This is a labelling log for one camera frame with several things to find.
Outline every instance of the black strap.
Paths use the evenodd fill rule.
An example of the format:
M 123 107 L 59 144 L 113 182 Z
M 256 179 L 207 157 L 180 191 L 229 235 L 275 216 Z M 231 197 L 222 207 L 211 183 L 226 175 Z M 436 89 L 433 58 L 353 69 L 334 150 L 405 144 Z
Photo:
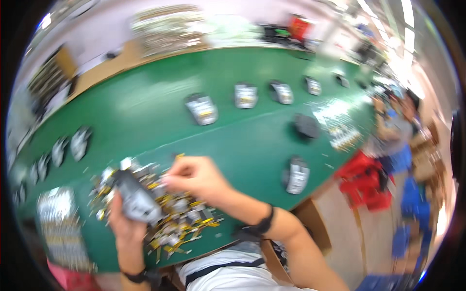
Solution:
M 188 287 L 189 283 L 193 282 L 197 278 L 200 278 L 202 276 L 207 275 L 210 272 L 215 271 L 216 269 L 222 268 L 222 267 L 258 267 L 265 263 L 263 258 L 257 259 L 253 262 L 231 262 L 231 263 L 226 263 L 222 265 L 215 265 L 215 266 L 210 266 L 207 268 L 204 268 L 200 271 L 194 272 L 188 276 L 186 276 L 186 284 L 185 286 Z
M 259 242 L 272 226 L 272 219 L 274 217 L 274 206 L 270 204 L 270 215 L 262 219 L 256 225 L 243 225 L 236 228 L 233 237 L 240 241 Z

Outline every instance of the wall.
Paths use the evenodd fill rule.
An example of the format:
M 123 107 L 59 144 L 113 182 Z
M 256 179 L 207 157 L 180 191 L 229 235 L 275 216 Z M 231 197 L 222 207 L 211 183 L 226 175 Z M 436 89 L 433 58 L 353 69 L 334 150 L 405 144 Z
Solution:
M 235 14 L 251 22 L 287 24 L 289 13 L 300 13 L 310 19 L 319 20 L 318 31 L 321 33 L 316 37 L 322 37 L 334 17 L 334 13 L 326 5 L 309 0 L 101 0 L 78 18 L 66 18 L 44 38 L 24 61 L 15 89 L 29 80 L 61 44 L 66 43 L 69 46 L 80 66 L 131 39 L 129 25 L 136 12 L 175 4 L 195 4 L 206 15 Z

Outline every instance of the white shirt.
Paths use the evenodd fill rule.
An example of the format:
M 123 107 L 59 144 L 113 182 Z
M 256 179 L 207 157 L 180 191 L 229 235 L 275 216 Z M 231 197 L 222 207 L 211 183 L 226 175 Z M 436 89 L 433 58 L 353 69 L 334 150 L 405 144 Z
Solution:
M 186 276 L 204 268 L 231 262 L 253 262 L 262 256 L 237 250 L 222 250 L 208 257 L 189 262 L 178 268 L 178 275 L 183 284 Z M 189 284 L 186 291 L 297 291 L 292 286 L 280 286 L 273 279 L 265 264 L 259 267 L 222 267 L 199 277 Z

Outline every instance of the finger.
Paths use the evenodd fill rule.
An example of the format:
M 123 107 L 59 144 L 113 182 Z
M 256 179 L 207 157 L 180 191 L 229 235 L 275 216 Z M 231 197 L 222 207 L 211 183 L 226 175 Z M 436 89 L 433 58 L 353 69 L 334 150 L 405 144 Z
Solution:
M 181 175 L 183 172 L 194 168 L 199 162 L 197 156 L 182 156 L 175 160 L 167 174 L 169 175 Z
M 192 191 L 193 181 L 190 178 L 183 176 L 170 175 L 162 178 L 162 182 L 166 183 L 168 188 L 175 191 Z
M 123 215 L 123 199 L 121 198 L 120 191 L 114 190 L 114 195 L 110 203 L 109 222 L 116 221 Z

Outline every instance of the red object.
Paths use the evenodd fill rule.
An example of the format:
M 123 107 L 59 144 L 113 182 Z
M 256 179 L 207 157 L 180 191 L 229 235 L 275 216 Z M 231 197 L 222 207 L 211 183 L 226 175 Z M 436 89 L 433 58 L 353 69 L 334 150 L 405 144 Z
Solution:
M 305 33 L 311 26 L 310 21 L 302 15 L 292 14 L 288 32 L 290 32 L 292 38 L 303 41 Z
M 52 264 L 48 259 L 47 264 L 52 275 L 66 291 L 102 291 L 89 273 L 70 271 Z
M 379 161 L 369 158 L 361 150 L 358 150 L 346 164 L 335 172 L 335 177 L 342 179 L 351 179 L 357 175 L 363 174 L 367 169 L 381 169 Z
M 340 191 L 348 196 L 350 208 L 367 205 L 371 212 L 384 210 L 391 205 L 391 193 L 380 189 L 379 161 L 358 151 L 345 165 L 335 172 L 335 177 L 343 179 Z

